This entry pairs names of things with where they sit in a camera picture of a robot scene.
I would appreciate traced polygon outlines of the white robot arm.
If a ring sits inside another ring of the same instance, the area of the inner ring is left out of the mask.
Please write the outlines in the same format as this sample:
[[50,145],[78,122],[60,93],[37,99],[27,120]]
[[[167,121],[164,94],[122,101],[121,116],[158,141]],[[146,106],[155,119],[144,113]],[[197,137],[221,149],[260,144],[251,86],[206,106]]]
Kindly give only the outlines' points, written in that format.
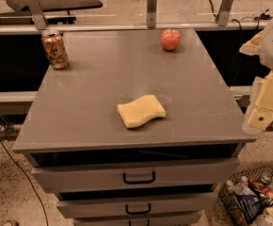
[[244,132],[258,135],[273,122],[273,19],[239,51],[245,55],[258,55],[260,63],[270,70],[265,78],[254,79],[242,124]]

